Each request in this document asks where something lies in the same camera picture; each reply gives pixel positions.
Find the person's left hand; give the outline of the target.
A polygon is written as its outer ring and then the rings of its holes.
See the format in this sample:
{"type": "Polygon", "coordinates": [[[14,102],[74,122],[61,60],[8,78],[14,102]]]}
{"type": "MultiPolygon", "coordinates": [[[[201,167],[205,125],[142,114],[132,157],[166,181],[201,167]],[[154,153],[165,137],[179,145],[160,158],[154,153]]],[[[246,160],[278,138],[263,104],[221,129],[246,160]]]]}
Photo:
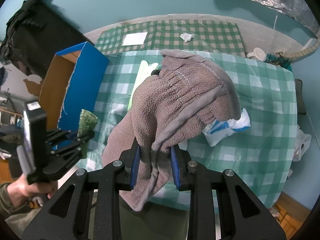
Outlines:
{"type": "Polygon", "coordinates": [[[7,194],[14,207],[20,207],[39,194],[44,194],[48,198],[51,198],[57,189],[57,181],[51,181],[49,183],[33,183],[29,185],[26,176],[23,174],[20,178],[7,186],[7,194]]]}

